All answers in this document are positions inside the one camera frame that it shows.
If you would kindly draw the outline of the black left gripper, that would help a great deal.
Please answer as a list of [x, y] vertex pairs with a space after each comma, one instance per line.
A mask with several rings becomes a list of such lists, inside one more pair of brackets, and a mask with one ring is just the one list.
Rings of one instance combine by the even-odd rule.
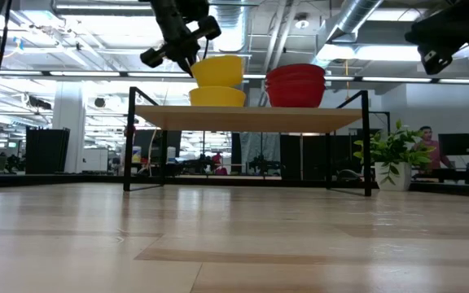
[[200, 49], [198, 40], [202, 37], [212, 40], [221, 35], [220, 26], [211, 15], [199, 20], [199, 27], [195, 31], [186, 26], [180, 15], [157, 20], [157, 23], [164, 45], [157, 50], [150, 48], [141, 53], [141, 61], [150, 68], [156, 68], [163, 63], [163, 58], [167, 58], [177, 63], [190, 77], [193, 77], [191, 67], [196, 63]]

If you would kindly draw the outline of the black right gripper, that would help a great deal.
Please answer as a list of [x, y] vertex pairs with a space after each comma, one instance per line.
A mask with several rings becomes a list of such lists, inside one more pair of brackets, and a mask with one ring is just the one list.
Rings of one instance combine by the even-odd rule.
[[405, 40], [418, 46], [425, 73], [436, 75], [453, 61], [453, 49], [469, 46], [469, 2], [456, 2], [441, 11], [442, 17], [414, 22]]

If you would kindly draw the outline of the yellow mini bowl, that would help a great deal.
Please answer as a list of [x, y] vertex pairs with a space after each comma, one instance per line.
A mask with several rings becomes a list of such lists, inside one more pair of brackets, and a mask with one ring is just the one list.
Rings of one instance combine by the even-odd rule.
[[246, 94], [242, 90], [224, 86], [205, 86], [189, 92], [191, 106], [242, 107]]
[[243, 59], [235, 55], [203, 59], [191, 66], [199, 87], [239, 85], [243, 80]]

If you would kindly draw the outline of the red bowl floral inside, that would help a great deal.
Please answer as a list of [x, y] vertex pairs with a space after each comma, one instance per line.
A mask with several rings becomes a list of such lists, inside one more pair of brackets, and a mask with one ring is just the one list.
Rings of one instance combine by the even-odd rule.
[[324, 76], [311, 75], [311, 74], [287, 74], [276, 77], [268, 78], [265, 81], [267, 87], [272, 85], [284, 85], [287, 83], [300, 83], [300, 82], [313, 82], [316, 84], [325, 85]]
[[296, 73], [313, 74], [313, 75], [319, 75], [323, 77], [326, 72], [323, 68], [317, 65], [313, 65], [310, 63], [295, 63], [295, 64], [289, 64], [289, 65], [285, 65], [279, 68], [275, 68], [269, 71], [266, 74], [266, 77], [270, 79], [270, 78], [278, 77], [284, 74], [296, 74]]
[[325, 92], [323, 84], [273, 85], [267, 89], [272, 107], [318, 108]]

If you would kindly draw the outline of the ceiling light panel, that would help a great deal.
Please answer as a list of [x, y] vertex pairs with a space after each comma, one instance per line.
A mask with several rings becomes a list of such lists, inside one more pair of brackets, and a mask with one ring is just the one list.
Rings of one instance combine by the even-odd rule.
[[[317, 61], [335, 59], [360, 59], [373, 61], [415, 62], [421, 59], [416, 46], [363, 45], [343, 46], [325, 45], [314, 57]], [[469, 46], [464, 45], [453, 54], [454, 59], [469, 59]]]

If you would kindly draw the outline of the wooden shelf black metal legs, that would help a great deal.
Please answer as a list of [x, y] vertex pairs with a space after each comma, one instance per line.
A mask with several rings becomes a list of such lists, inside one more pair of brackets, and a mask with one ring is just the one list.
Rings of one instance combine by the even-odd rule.
[[323, 133], [326, 137], [326, 158], [330, 159], [331, 133], [356, 120], [361, 120], [365, 163], [362, 196], [372, 195], [369, 93], [366, 90], [358, 91], [336, 108], [184, 107], [160, 106], [138, 87], [131, 86], [126, 115], [125, 170], [122, 177], [125, 194], [133, 190], [131, 164], [136, 114], [162, 130], [162, 151], [159, 162], [160, 186], [165, 184], [167, 132], [169, 130]]

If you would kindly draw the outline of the long overhead light bar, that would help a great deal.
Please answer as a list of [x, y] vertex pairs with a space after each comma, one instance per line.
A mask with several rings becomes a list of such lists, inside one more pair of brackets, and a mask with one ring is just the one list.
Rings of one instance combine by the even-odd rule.
[[[39, 79], [75, 79], [88, 81], [125, 80], [125, 79], [191, 79], [183, 72], [105, 72], [105, 71], [35, 71], [35, 70], [2, 70], [0, 77], [39, 78]], [[367, 77], [329, 75], [325, 81], [354, 83], [410, 83], [439, 85], [469, 85], [469, 78], [428, 78], [428, 77]]]

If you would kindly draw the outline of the person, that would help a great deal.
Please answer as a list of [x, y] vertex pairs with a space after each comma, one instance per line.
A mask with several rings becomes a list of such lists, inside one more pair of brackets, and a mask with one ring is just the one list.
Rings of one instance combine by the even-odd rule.
[[222, 155], [220, 152], [216, 153], [212, 157], [212, 162], [214, 164], [214, 174], [215, 175], [222, 175], [225, 176], [227, 174], [226, 168], [223, 166], [222, 163]]
[[439, 142], [432, 138], [432, 128], [430, 126], [422, 126], [419, 131], [422, 133], [421, 140], [416, 142], [412, 149], [418, 150], [422, 147], [425, 151], [428, 151], [427, 156], [430, 160], [421, 169], [425, 173], [431, 173], [434, 169], [441, 168], [442, 164], [446, 168], [454, 168], [448, 157], [441, 154]]

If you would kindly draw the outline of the black computer monitor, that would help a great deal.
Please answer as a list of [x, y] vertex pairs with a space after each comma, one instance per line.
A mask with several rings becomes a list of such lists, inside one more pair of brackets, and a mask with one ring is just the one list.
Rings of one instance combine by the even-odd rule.
[[469, 155], [469, 133], [440, 133], [442, 155]]

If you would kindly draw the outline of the white pillar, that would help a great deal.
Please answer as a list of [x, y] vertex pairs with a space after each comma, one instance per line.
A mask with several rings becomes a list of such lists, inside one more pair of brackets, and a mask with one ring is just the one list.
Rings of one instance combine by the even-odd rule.
[[82, 82], [56, 82], [52, 126], [54, 129], [69, 129], [66, 173], [82, 172], [86, 102]]

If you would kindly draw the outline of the black desk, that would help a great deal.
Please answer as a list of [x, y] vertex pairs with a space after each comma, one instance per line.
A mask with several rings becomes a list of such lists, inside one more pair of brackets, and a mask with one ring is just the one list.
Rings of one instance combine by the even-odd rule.
[[439, 183], [445, 181], [464, 181], [469, 185], [469, 163], [465, 168], [437, 168], [430, 172], [416, 173], [413, 180], [430, 181], [437, 180]]

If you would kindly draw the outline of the green plant white pot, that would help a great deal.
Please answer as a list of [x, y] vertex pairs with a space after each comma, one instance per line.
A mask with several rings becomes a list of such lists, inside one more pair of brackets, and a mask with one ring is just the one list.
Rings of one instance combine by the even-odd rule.
[[397, 120], [390, 134], [378, 132], [368, 137], [368, 151], [364, 138], [354, 142], [359, 150], [353, 156], [360, 160], [363, 168], [374, 168], [375, 182], [381, 190], [407, 191], [412, 180], [412, 168], [422, 168], [430, 162], [428, 151], [422, 147], [412, 149], [421, 137], [419, 130], [410, 130], [401, 120]]

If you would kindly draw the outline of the black cabinet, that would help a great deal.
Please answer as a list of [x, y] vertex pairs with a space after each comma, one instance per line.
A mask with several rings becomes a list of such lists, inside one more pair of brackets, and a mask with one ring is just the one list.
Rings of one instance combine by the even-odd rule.
[[70, 129], [26, 129], [25, 173], [63, 173]]

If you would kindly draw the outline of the silver ceiling duct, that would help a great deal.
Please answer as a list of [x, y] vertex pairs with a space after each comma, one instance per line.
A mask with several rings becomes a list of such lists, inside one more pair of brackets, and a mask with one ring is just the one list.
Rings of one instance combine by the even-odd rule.
[[[242, 53], [246, 47], [249, 8], [243, 6], [243, 0], [218, 0], [214, 3], [211, 14], [220, 26], [221, 35], [213, 41], [213, 47], [218, 55], [211, 55], [208, 58], [235, 55], [243, 59], [244, 65]], [[231, 88], [239, 90], [242, 82]]]
[[331, 43], [354, 43], [358, 29], [384, 0], [345, 0], [337, 15], [324, 20], [317, 34], [319, 46]]

